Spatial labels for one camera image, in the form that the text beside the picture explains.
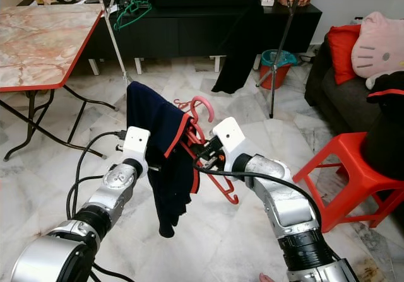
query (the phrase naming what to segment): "black cable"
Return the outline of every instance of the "black cable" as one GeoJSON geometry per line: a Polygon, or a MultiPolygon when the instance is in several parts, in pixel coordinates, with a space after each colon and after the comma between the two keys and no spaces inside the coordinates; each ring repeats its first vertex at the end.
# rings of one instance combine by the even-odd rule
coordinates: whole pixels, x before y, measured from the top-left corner
{"type": "Polygon", "coordinates": [[[90,277],[94,282],[101,282],[101,280],[95,275],[93,271],[90,271],[90,277]]]}
{"type": "MultiPolygon", "coordinates": [[[[89,177],[84,177],[81,178],[78,183],[77,186],[82,183],[83,181],[86,180],[93,180],[93,179],[101,179],[103,177],[103,175],[98,175],[98,176],[89,176],[89,177]]],[[[66,216],[68,217],[68,220],[71,219],[71,213],[70,213],[70,201],[71,201],[71,195],[73,194],[74,189],[76,188],[76,184],[73,184],[70,188],[70,191],[68,193],[68,197],[66,199],[66,216]]]]}
{"type": "MultiPolygon", "coordinates": [[[[267,180],[271,180],[274,181],[276,183],[282,184],[284,186],[287,186],[291,189],[294,189],[295,191],[299,192],[300,194],[302,194],[311,204],[315,214],[316,214],[316,218],[318,221],[318,225],[319,225],[319,229],[321,230],[321,224],[322,224],[322,220],[321,220],[321,213],[320,210],[315,202],[315,200],[308,194],[306,193],[303,189],[301,189],[300,187],[298,187],[295,184],[292,184],[290,182],[284,181],[282,179],[276,178],[274,176],[270,176],[270,175],[266,175],[264,173],[254,173],[254,172],[224,172],[224,171],[218,171],[218,170],[208,170],[207,168],[203,168],[198,166],[198,161],[199,159],[205,154],[206,152],[202,152],[200,155],[196,156],[196,158],[193,161],[193,167],[202,173],[207,173],[210,175],[219,175],[219,176],[231,176],[231,177],[236,177],[236,178],[240,178],[240,177],[256,177],[256,178],[262,178],[262,179],[267,179],[267,180]]],[[[339,261],[341,258],[340,256],[334,252],[334,250],[328,246],[328,248],[330,249],[333,257],[339,261]]]]}
{"type": "Polygon", "coordinates": [[[123,274],[114,273],[113,271],[108,271],[108,270],[102,268],[101,266],[99,266],[98,264],[96,264],[95,262],[93,263],[93,267],[100,273],[107,274],[108,276],[119,278],[119,279],[122,279],[127,282],[134,282],[134,280],[132,280],[131,278],[128,278],[127,276],[125,276],[123,274]]]}
{"type": "Polygon", "coordinates": [[[72,208],[72,216],[76,214],[76,206],[77,206],[77,188],[78,188],[78,181],[80,177],[80,168],[81,168],[81,163],[83,162],[84,156],[86,155],[87,151],[90,149],[91,145],[93,145],[94,142],[96,142],[98,139],[101,137],[107,136],[107,135],[119,135],[119,132],[103,132],[102,134],[99,134],[95,136],[86,146],[86,148],[83,150],[81,153],[80,159],[78,160],[77,163],[77,169],[76,169],[76,179],[74,180],[74,196],[73,196],[73,208],[72,208]]]}

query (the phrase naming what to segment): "plastic stool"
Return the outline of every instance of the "plastic stool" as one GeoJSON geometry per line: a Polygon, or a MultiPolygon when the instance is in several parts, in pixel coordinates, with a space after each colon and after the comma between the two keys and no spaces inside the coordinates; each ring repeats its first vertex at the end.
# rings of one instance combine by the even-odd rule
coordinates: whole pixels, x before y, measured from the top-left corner
{"type": "Polygon", "coordinates": [[[404,181],[393,180],[377,173],[362,159],[360,144],[365,135],[366,132],[355,132],[333,138],[293,177],[294,182],[305,180],[317,202],[323,221],[321,230],[323,233],[329,232],[337,224],[346,222],[371,221],[370,227],[377,227],[397,205],[404,201],[404,181]],[[338,156],[341,163],[321,164],[330,154],[338,156]],[[327,206],[324,206],[316,186],[309,177],[309,173],[318,167],[340,167],[337,173],[346,172],[349,179],[347,186],[327,206]],[[376,192],[388,189],[394,191],[385,201],[382,201],[376,192]],[[354,208],[370,196],[379,205],[379,209],[374,214],[347,217],[354,208]]]}

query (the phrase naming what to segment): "marble floor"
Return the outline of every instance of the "marble floor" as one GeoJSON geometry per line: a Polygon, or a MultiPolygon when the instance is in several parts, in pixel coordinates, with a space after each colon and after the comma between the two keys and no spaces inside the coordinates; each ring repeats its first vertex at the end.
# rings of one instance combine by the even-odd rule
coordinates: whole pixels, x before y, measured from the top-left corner
{"type": "MultiPolygon", "coordinates": [[[[185,102],[195,95],[206,97],[216,113],[210,124],[207,111],[199,108],[201,127],[206,132],[232,115],[257,152],[283,161],[292,173],[335,135],[321,114],[304,100],[304,84],[311,68],[308,64],[292,68],[285,84],[276,91],[275,118],[271,120],[267,119],[265,102],[268,92],[254,85],[257,72],[250,74],[243,89],[228,95],[210,91],[218,74],[209,59],[146,59],[141,76],[136,75],[133,62],[126,64],[133,79],[171,102],[176,98],[185,102]]],[[[76,144],[86,144],[101,132],[126,127],[126,84],[119,66],[106,61],[99,68],[101,75],[92,76],[90,67],[78,65],[68,85],[88,98],[116,104],[119,111],[89,105],[73,139],[76,144]]],[[[27,113],[24,94],[2,93],[0,98],[27,113]]],[[[46,98],[40,93],[37,101],[46,98]]],[[[66,91],[57,90],[43,127],[66,138],[80,106],[66,91]]],[[[24,122],[1,109],[1,157],[24,140],[26,129],[24,122]]],[[[117,143],[112,137],[97,142],[95,149],[108,158],[87,155],[81,176],[103,174],[119,161],[117,143]]],[[[9,281],[13,264],[27,243],[65,219],[66,194],[74,181],[80,153],[36,132],[26,148],[10,161],[1,162],[0,281],[9,281]]],[[[325,200],[343,186],[343,180],[337,180],[330,170],[315,171],[312,177],[325,200]]],[[[199,193],[192,197],[170,239],[158,234],[151,187],[146,179],[139,180],[122,218],[102,243],[98,264],[137,282],[253,282],[258,281],[260,272],[276,282],[286,282],[282,252],[261,201],[242,182],[235,182],[240,203],[230,204],[209,179],[201,179],[199,193]]],[[[97,180],[81,185],[79,203],[85,202],[98,185],[97,180]]],[[[371,208],[371,202],[355,211],[371,208]]],[[[404,281],[404,236],[392,218],[386,218],[375,229],[369,229],[366,222],[339,225],[324,236],[337,253],[350,261],[361,282],[404,281]]],[[[103,274],[98,276],[102,281],[117,281],[103,274]]]]}

